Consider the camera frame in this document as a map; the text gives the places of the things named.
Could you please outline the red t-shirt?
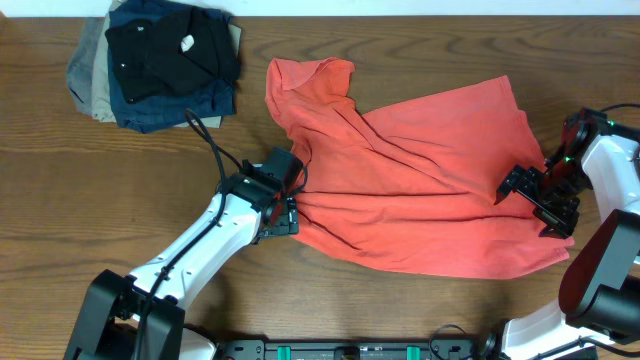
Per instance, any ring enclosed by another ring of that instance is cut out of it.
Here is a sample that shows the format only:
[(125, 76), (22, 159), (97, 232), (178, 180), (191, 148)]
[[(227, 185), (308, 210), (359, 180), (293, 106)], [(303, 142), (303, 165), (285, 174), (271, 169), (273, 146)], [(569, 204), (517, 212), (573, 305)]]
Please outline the red t-shirt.
[(507, 77), (360, 113), (350, 61), (274, 59), (266, 105), (308, 178), (298, 240), (381, 271), (514, 279), (568, 258), (532, 205), (496, 191), (544, 157)]

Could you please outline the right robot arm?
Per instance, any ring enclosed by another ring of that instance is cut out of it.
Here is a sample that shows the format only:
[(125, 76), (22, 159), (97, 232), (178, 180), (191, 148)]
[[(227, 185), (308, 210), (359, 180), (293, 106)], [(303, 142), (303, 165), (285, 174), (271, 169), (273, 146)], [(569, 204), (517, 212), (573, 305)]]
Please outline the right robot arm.
[(566, 239), (577, 225), (579, 194), (594, 192), (601, 224), (567, 268), (558, 297), (487, 336), (482, 359), (595, 359), (599, 350), (636, 359), (639, 339), (639, 131), (606, 110), (583, 108), (563, 123), (546, 169), (515, 166), (497, 201), (518, 193), (544, 223), (542, 236)]

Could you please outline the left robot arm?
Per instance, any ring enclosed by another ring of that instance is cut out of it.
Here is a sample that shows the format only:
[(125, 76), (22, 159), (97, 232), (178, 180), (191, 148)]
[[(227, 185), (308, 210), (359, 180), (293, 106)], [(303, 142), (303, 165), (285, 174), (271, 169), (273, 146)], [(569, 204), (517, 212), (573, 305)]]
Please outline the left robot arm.
[(295, 182), (305, 171), (280, 148), (262, 164), (244, 162), (163, 252), (126, 276), (101, 272), (86, 291), (65, 358), (213, 358), (215, 345), (185, 330), (186, 311), (236, 252), (298, 233)]

